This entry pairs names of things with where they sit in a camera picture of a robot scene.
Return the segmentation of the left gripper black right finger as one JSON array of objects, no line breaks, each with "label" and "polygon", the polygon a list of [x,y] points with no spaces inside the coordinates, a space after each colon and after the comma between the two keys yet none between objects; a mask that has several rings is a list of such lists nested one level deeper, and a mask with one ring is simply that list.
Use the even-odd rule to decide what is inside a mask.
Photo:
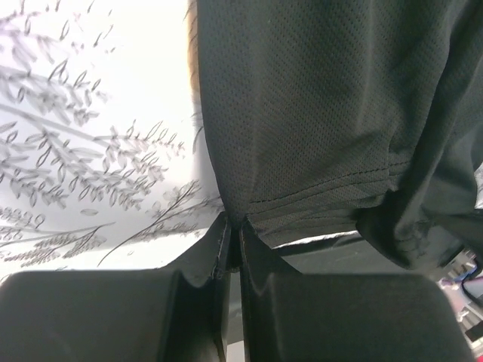
[{"label": "left gripper black right finger", "polygon": [[248,361],[472,361],[451,304],[421,275],[306,275],[245,223],[239,232]]}]

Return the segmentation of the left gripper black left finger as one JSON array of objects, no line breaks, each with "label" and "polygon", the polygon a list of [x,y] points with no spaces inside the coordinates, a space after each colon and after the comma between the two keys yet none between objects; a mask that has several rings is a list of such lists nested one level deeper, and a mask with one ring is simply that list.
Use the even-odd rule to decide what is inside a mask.
[{"label": "left gripper black left finger", "polygon": [[1,286],[3,361],[223,361],[231,228],[162,268],[25,271]]}]

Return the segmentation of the black t-shirt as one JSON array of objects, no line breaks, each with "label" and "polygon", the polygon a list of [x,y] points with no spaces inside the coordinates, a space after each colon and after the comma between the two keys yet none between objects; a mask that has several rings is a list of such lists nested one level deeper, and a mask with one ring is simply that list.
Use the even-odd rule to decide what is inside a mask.
[{"label": "black t-shirt", "polygon": [[193,1],[202,120],[232,225],[357,231],[402,268],[482,253],[480,1]]}]

